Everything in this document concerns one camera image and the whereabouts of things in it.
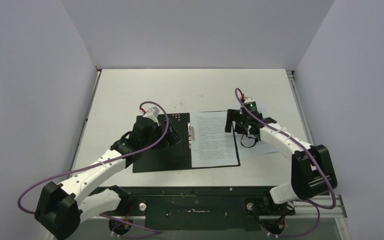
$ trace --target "silver knob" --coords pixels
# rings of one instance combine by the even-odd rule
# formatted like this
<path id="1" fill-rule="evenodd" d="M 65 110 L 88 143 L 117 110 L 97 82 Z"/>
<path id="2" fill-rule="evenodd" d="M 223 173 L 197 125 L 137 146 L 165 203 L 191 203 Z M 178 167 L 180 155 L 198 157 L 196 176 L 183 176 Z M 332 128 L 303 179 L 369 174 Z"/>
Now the silver knob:
<path id="1" fill-rule="evenodd" d="M 252 211 L 254 208 L 254 203 L 252 202 L 248 202 L 248 204 L 246 205 L 246 209 L 248 209 L 249 211 Z"/>
<path id="2" fill-rule="evenodd" d="M 139 204 L 139 210 L 145 211 L 147 209 L 147 205 L 145 203 Z"/>

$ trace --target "white table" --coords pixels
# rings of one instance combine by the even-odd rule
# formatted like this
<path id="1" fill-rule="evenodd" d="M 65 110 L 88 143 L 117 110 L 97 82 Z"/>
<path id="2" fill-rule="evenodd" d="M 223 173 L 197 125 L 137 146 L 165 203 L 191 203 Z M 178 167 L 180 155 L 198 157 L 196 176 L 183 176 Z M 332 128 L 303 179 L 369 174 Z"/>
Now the white table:
<path id="1" fill-rule="evenodd" d="M 236 87 L 264 103 L 270 117 L 294 136 L 307 140 L 284 69 L 104 69 L 73 169 L 90 165 L 130 131 L 141 102 L 157 102 L 167 113 L 227 110 L 238 104 Z M 102 186 L 276 186 L 291 177 L 289 159 L 278 152 L 241 157 L 240 163 L 234 167 L 146 173 L 132 173 L 130 166 Z"/>

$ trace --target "clipboard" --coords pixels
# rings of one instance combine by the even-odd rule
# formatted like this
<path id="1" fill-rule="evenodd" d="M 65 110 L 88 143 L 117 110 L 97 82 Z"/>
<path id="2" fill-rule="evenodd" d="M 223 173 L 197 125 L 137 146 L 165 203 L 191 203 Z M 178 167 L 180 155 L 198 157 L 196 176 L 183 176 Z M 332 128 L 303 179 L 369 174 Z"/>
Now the clipboard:
<path id="1" fill-rule="evenodd" d="M 189 113 L 170 113 L 168 119 L 171 121 L 174 129 L 181 136 L 182 140 L 178 144 L 161 149 L 153 149 L 142 153 L 133 163 L 133 173 L 148 173 L 190 169 L 208 169 L 208 168 L 223 168 L 223 167 L 238 167 L 241 165 L 237 139 L 232 132 L 234 147 L 236 152 L 236 165 L 220 165 L 210 167 L 192 167 L 192 138 L 193 130 L 191 129 L 191 118 Z M 163 114 L 158 115 L 158 120 L 164 122 L 166 120 Z"/>

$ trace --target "zip tie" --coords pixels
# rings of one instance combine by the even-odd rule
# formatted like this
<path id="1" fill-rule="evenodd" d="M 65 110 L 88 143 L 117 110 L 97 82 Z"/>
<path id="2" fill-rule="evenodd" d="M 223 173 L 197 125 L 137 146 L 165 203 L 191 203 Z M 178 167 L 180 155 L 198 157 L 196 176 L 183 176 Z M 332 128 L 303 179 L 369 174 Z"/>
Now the zip tie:
<path id="1" fill-rule="evenodd" d="M 283 141 L 283 143 L 286 143 L 286 141 L 288 141 L 290 138 L 293 138 L 294 136 L 292 134 L 290 134 L 286 139 L 285 141 Z"/>
<path id="2" fill-rule="evenodd" d="M 294 209 L 294 203 L 292 203 L 292 202 L 288 202 L 288 203 L 286 204 L 286 208 L 287 208 L 288 210 L 293 210 L 293 209 Z"/>
<path id="3" fill-rule="evenodd" d="M 280 131 L 286 131 L 286 130 L 288 130 L 286 127 L 281 127 L 279 130 L 274 132 L 273 136 L 278 134 Z"/>
<path id="4" fill-rule="evenodd" d="M 108 169 L 108 166 L 105 164 L 105 163 L 103 163 L 101 160 L 96 160 L 98 163 L 100 163 L 100 164 L 102 164 L 102 166 L 104 167 L 104 168 L 106 168 L 106 169 Z"/>

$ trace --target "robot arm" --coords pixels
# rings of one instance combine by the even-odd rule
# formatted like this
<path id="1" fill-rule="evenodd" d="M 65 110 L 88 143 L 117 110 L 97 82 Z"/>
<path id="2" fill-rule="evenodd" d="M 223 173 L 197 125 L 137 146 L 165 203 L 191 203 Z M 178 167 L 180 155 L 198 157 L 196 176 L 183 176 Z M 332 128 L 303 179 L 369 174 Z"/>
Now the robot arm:
<path id="1" fill-rule="evenodd" d="M 225 132 L 231 132 L 234 121 L 236 133 L 247 136 L 253 135 L 259 141 L 272 145 L 291 161 L 291 179 L 270 190 L 273 202 L 282 204 L 293 200 L 308 200 L 328 192 L 328 185 L 303 148 L 291 140 L 292 135 L 271 117 L 263 118 L 263 115 L 258 112 L 257 104 L 253 98 L 242 97 L 242 102 L 255 117 L 265 124 L 256 121 L 243 107 L 240 110 L 229 109 L 227 110 Z M 294 139 L 312 154 L 332 188 L 336 188 L 337 179 L 328 149 L 323 145 L 313 146 L 296 137 Z"/>
<path id="2" fill-rule="evenodd" d="M 159 110 L 156 107 L 146 111 L 133 125 L 132 131 L 114 142 L 97 161 L 91 164 L 95 167 L 81 171 L 58 185 L 52 181 L 46 184 L 40 194 L 34 218 L 58 240 L 64 240 L 83 221 L 113 211 L 120 205 L 122 199 L 127 200 L 129 194 L 118 186 L 94 195 L 90 194 L 109 177 L 130 166 L 141 154 L 109 160 L 148 147 L 161 137 L 162 140 L 151 149 L 169 147 L 181 141 L 180 135 L 170 122 L 159 122 L 158 114 Z M 168 130 L 163 136 L 166 125 Z"/>

